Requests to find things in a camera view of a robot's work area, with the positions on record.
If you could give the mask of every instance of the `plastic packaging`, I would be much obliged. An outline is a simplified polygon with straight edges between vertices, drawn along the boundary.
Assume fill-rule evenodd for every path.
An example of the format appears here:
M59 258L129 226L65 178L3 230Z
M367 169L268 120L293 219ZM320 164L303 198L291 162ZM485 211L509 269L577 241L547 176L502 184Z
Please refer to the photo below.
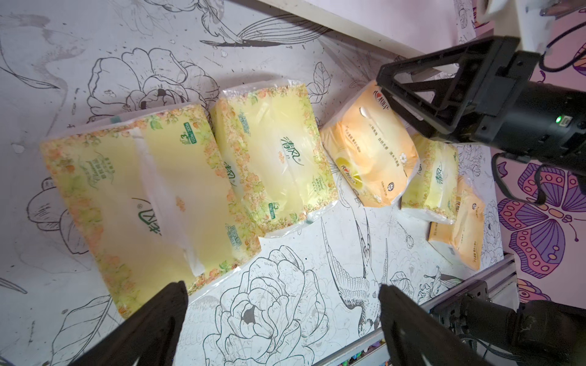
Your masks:
M260 252L203 108L167 109L40 146L123 317L169 282L191 294Z
M323 145L367 207L401 198L419 157L407 130L371 81L321 129Z
M338 200L304 84L226 89L211 111L236 196L267 238L317 220Z
M459 176L456 222L453 225L431 223L428 241L450 263L462 263L478 271L484 241L485 207L470 178Z
M413 142L421 166L403 195L401 211L425 221L453 224L456 220L458 150L419 134L413 136Z

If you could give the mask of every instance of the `tissue package label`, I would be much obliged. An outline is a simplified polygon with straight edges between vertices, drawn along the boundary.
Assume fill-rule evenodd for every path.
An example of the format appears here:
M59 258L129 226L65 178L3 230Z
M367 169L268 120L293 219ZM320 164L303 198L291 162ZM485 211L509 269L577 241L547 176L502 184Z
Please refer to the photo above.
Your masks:
M211 112L216 140L237 197L265 233L338 199L305 85L224 95Z
M429 212L429 221L456 219L456 188L458 185L458 150L443 142L421 135L413 136L421 166L401 201L401 209L414 208Z
M375 81L321 134L326 151L365 206L393 204L418 168L417 150Z
M146 143L156 176L142 170L137 138ZM81 232L124 317L169 282L185 281L193 293L260 251L259 231L231 189L199 105L49 140L41 151L65 200L63 215ZM152 198L148 179L171 192L160 206L175 210L204 274L194 276L183 249L168 242L176 233L162 230L158 216L166 212L154 207L161 197Z

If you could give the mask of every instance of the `brand logo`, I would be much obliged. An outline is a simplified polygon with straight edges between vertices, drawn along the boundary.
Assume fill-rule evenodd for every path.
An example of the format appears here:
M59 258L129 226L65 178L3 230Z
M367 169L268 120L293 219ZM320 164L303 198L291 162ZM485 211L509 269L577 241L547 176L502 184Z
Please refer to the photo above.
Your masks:
M226 173L228 174L228 180L230 181L230 184L236 187L236 174L232 170L232 167L226 162L224 162L224 167L226 168Z
M375 90L372 95L374 96L374 99L376 99L377 102L379 102L380 106L383 107L384 110L389 109L389 102L387 102L387 99L384 97L383 93L381 93L378 90Z
M87 184L94 188L97 188L96 184L100 180L108 179L111 183L116 172L110 158L106 158L98 152L97 154L98 156L95 159L86 160L85 162L79 161L79 166L86 174Z
M238 119L240 120L240 123L242 124L242 128L244 129L244 132L250 136L250 128L248 127L248 121L246 120L246 116L244 115L244 112L240 111L240 114L238 114Z
M352 182L352 184L356 184L356 181L354 180L354 178L352 177L352 174L350 173L350 169L348 169L345 165L342 165L341 168L342 168L342 173L344 173L344 175L346 176L346 179L348 179L350 182Z
M196 143L197 140L195 139L195 135L193 134L193 130L191 129L189 122L185 122L183 126L185 127L185 133L181 134L179 138L181 140L181 143L184 143L185 145Z
M441 163L439 164L439 167L435 170L435 181L439 184L444 184L443 168Z
M156 220L151 203L143 199L133 198L133 200L137 202L138 218L145 223L150 232L161 235L161 228Z
M286 154L289 154L287 155L287 159L291 158L297 164L303 165L301 163L301 155L299 154L297 148L295 147L295 144L293 144L293 141L291 141L289 137L283 137L281 139L281 145L283 146L283 149L285 149Z
M242 245L242 241L238 236L238 231L236 230L236 226L226 224L226 231L228 233L228 237L230 238L230 243L232 243L233 247L239 247Z

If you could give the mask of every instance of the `floral line drawing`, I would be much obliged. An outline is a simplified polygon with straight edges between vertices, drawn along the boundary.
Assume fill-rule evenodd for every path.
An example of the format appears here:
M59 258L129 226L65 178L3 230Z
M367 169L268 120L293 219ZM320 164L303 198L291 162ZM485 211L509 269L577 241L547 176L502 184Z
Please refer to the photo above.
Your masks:
M322 45L325 53L332 58L338 67L348 76L352 82L350 88L360 88L366 86L371 80L376 78L380 65L383 63L380 60L373 60L370 51L363 53L358 48L354 48L356 60L352 60L346 53L341 53L340 50L351 51L349 46L330 41L323 42L318 40Z
M323 62L318 62L314 69L314 80L307 84L307 91L311 103L316 104L322 101L323 96L328 92L332 77L328 74Z
M15 366L12 362L8 361L6 358L0 356L0 366Z
M315 272L285 245L224 291L215 321L217 333L203 340L208 366L311 365L312 347L329 328Z
M450 289L464 280L450 275L444 275L441 273L439 266L436 266L436 273L433 276L424 275L425 278L431 278L431 283L423 283L419 285L419 294L417 294L417 303L419 305L433 299L439 295L440 290L443 287Z
M121 322L109 295L96 297L68 312L52 342L51 366L73 362Z
M222 22L223 0L145 0L163 7L169 12L201 11L202 25L209 35L219 37L222 42L201 40L214 47L270 47L296 45L320 37L331 29L293 14L271 16L246 26L238 34Z
M135 48L120 57L96 60L88 83L87 103L93 116L164 105L199 102L207 110L220 93L216 81L190 61L178 61L170 50Z
M399 222L397 222L397 225L399 225L399 227L405 232L405 244L407 244L407 248L413 249L413 246L415 245L413 237L407 232L407 230L405 230L403 225L401 225Z
M28 293L24 288L22 288L19 285L15 284L13 282L10 282L4 278L0 278L0 287L6 287L7 289L22 292L22 293Z
M496 201L492 200L486 205L484 215L484 244L482 245L481 261L486 262L486 266L495 264L503 258L498 217L499 211L496 208Z
M18 80L22 81L26 85L33 87L35 89L59 89L59 87L57 87L53 84L45 83L44 81L31 79L29 77L19 75L19 74L15 73L14 71L12 71L12 69L10 68L10 66L8 66L8 63L6 62L6 58L4 58L4 51L2 50L2 43L0 43L0 70L6 71L7 73L16 77Z
M173 16L159 9L153 11L142 0L110 0L114 12L134 32L152 36L156 29L171 33Z
M63 243L71 254L87 253L88 246L75 228L53 179L45 178L41 182L41 189L26 206L28 219L35 223L39 230L59 231Z
M202 24L214 37L221 37L224 42L201 40L206 45L216 47L270 47L279 45L296 45L312 41L331 29L313 23L307 19L293 14L272 16L259 20L245 27L240 33L234 34L223 23L212 28L212 23L205 22L202 16Z
M482 164L482 147L480 145L458 147L458 154L460 155L458 174L462 175L466 172L470 175L470 178L479 177Z

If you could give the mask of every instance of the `peony drawing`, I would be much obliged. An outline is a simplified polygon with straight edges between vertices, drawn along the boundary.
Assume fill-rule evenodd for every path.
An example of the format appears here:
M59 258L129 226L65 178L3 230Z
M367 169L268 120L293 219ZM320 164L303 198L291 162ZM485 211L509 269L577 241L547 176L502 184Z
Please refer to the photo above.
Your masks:
M285 245L257 258L216 307L217 333L203 341L208 366L311 365L328 331L318 279Z
M184 102L199 102L207 109L219 95L216 81L201 67L160 48L135 48L120 58L98 59L88 87L89 122Z
M479 177L482 165L482 146L480 145L459 145L458 153L460 175L469 174L470 178Z
M496 202L490 201L486 205L484 218L484 244L482 245L481 261L483 266L495 264L502 259L502 249L499 224L499 212Z
M128 28L145 36L152 36L161 30L173 32L173 16L166 11L150 6L142 0L110 0L114 12L126 23Z

